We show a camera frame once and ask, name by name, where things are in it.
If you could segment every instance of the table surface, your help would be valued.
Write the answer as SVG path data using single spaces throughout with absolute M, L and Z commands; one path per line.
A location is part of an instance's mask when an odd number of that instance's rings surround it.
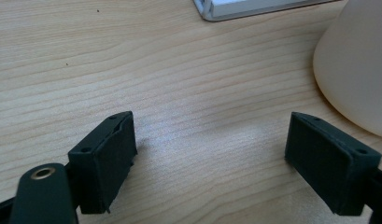
M 192 0 L 0 1 L 0 202 L 132 110 L 135 166 L 111 214 L 80 223 L 367 223 L 367 207 L 333 215 L 283 158 L 291 111 L 382 153 L 313 78 L 345 3 L 212 23 Z

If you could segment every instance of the white object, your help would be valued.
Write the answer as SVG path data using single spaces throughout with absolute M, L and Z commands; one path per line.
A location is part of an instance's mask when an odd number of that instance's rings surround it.
M 350 0 L 320 39 L 314 71 L 345 117 L 382 136 L 382 0 Z
M 193 0 L 200 14 L 208 21 L 229 19 L 304 7 L 334 0 Z

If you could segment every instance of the light wood surface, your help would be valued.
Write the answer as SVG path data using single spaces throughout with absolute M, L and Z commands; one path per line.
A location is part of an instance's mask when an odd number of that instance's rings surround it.
M 0 0 L 0 202 L 132 110 L 135 166 L 112 213 L 80 223 L 367 223 L 367 207 L 333 215 L 283 159 L 291 111 L 382 153 L 313 78 L 345 3 L 211 23 L 191 0 Z

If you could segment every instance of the cream-colored container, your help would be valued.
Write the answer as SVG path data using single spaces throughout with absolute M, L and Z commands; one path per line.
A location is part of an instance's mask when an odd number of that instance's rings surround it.
M 382 0 L 350 0 L 319 40 L 317 83 L 345 117 L 382 136 Z

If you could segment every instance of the wooden table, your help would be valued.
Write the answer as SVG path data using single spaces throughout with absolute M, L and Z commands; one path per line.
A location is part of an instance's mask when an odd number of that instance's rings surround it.
M 382 153 L 313 78 L 345 3 L 211 23 L 191 0 L 0 1 L 0 202 L 132 110 L 135 166 L 112 213 L 80 223 L 367 223 L 367 207 L 333 215 L 283 158 L 291 111 Z

